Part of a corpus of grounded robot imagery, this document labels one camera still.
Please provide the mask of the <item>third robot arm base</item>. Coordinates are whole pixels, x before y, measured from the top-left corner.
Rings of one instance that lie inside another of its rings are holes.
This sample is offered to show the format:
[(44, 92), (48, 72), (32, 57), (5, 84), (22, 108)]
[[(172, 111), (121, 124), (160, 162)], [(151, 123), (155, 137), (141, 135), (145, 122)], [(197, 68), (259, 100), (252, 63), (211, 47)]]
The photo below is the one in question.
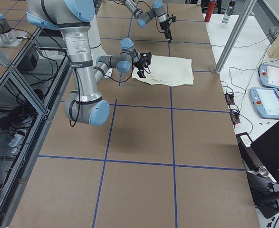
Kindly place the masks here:
[(27, 32), (15, 31), (0, 13), (0, 47), (16, 48), (22, 40), (27, 39)]

